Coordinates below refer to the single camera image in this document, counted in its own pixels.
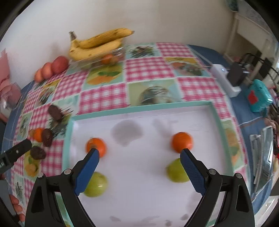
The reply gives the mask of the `person's left hand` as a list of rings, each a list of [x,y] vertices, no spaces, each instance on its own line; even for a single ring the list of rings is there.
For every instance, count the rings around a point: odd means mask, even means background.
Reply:
[[[23,212],[23,208],[19,205],[19,200],[15,196],[13,196],[11,194],[9,195],[9,197],[10,197],[11,203],[13,205],[13,208],[14,208],[16,214],[19,217],[19,220],[21,222],[25,222],[25,215],[22,213]]]

